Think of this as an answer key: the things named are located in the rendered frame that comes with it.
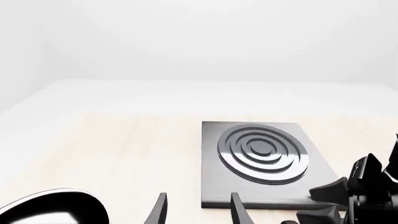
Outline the round black stove knob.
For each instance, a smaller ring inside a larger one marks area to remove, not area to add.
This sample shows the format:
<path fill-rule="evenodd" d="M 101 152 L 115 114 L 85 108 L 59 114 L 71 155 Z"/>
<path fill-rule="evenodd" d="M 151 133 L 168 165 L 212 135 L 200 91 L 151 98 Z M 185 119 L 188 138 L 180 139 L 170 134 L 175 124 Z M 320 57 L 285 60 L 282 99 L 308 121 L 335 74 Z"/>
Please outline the round black stove knob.
<path fill-rule="evenodd" d="M 87 190 L 58 188 L 0 207 L 0 224 L 111 224 L 105 204 Z"/>

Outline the flat black stove plate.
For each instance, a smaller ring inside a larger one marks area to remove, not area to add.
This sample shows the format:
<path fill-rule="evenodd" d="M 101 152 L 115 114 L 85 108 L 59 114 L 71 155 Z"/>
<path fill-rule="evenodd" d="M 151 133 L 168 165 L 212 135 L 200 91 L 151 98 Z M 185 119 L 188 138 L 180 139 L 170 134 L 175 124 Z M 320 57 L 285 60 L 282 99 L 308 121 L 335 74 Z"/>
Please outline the flat black stove plate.
<path fill-rule="evenodd" d="M 318 210 L 312 188 L 337 175 L 297 123 L 204 121 L 201 124 L 201 207 Z"/>

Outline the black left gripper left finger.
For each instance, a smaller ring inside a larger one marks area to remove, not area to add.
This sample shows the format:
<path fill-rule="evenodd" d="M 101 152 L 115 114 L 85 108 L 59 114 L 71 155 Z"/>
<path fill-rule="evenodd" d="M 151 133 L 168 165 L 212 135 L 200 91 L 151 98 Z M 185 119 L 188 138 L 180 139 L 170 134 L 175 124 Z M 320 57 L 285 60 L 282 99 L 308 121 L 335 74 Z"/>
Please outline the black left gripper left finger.
<path fill-rule="evenodd" d="M 162 192 L 144 224 L 165 224 L 167 218 L 167 194 Z"/>

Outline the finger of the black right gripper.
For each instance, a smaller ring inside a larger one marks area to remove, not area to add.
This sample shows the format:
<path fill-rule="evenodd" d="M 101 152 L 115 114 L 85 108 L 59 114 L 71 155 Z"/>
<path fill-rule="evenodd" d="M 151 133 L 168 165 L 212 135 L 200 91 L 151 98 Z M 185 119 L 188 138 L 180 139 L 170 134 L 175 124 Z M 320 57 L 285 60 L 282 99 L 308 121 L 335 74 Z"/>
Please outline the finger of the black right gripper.
<path fill-rule="evenodd" d="M 348 179 L 346 177 L 342 177 L 330 184 L 310 189 L 310 197 L 314 201 L 334 203 L 348 207 L 349 193 L 347 184 Z"/>
<path fill-rule="evenodd" d="M 300 224 L 340 224 L 337 206 L 321 210 L 299 211 L 296 216 Z"/>

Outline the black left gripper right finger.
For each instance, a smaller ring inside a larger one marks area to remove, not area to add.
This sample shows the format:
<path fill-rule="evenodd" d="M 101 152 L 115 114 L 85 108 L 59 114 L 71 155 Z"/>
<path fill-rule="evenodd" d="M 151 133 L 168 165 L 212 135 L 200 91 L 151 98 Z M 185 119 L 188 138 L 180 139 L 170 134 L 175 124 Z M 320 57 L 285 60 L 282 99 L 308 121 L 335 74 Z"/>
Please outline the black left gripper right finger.
<path fill-rule="evenodd" d="M 236 192 L 231 194 L 230 210 L 233 224 L 249 224 L 249 215 Z"/>

